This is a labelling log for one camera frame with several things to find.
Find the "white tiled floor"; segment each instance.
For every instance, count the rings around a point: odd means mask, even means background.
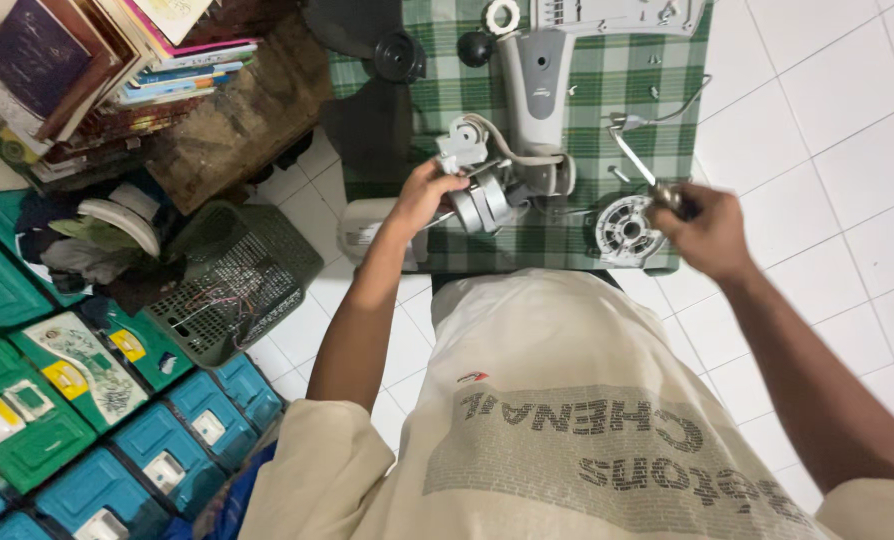
[[[719,0],[701,99],[698,173],[735,190],[754,258],[894,414],[894,0]],[[319,129],[299,163],[262,184],[327,267],[308,300],[249,350],[287,399],[303,396],[353,275],[334,240],[344,190]],[[663,319],[671,347],[808,510],[820,492],[780,429],[723,295],[689,267],[618,272]],[[434,346],[430,280],[405,276],[373,420],[396,449]]]

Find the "hand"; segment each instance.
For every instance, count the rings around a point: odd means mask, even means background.
[[[693,183],[682,183],[681,193],[700,214],[683,222],[667,208],[655,208],[650,223],[680,250],[687,264],[718,284],[758,272],[744,240],[744,215],[737,196]]]
[[[434,159],[425,161],[413,169],[406,179],[400,190],[400,198],[384,224],[394,229],[399,237],[410,240],[430,223],[444,193],[463,190],[468,186],[470,178],[442,176]]]

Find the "green checkered cloth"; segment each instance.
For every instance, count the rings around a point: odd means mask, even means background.
[[[435,138],[451,120],[477,113],[502,131],[508,128],[503,69],[498,56],[484,67],[468,67],[457,56],[461,35],[482,29],[488,0],[404,0],[405,29],[427,52],[427,78],[410,86],[414,107],[411,151],[417,163],[438,153]],[[529,27],[529,0],[518,0],[521,27]],[[679,109],[701,86],[713,1],[692,37],[617,34],[576,41],[568,88],[576,86],[565,106],[566,152],[576,162],[576,188],[569,197],[547,200],[547,212],[518,213],[515,225],[495,234],[468,234],[456,219],[429,230],[429,259],[421,270],[490,272],[518,268],[611,268],[600,262],[592,221],[597,213],[555,216],[550,210],[604,209],[620,197],[646,194],[648,185],[604,128],[611,113],[657,118]],[[369,74],[357,58],[331,53],[330,73],[337,98],[357,92]],[[679,119],[624,133],[624,139],[658,179],[687,181],[691,174],[699,105]],[[633,183],[608,172],[621,169]],[[404,178],[390,184],[364,181],[344,168],[347,200],[396,197]],[[645,264],[645,272],[664,275],[680,265],[677,251],[666,244]]]

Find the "wooden table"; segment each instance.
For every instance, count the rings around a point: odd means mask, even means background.
[[[297,8],[264,37],[253,63],[157,135],[146,168],[189,215],[290,148],[333,95],[327,54]]]

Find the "stack of books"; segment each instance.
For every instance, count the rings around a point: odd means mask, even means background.
[[[17,0],[0,24],[0,156],[49,182],[142,150],[283,14],[273,0]]]

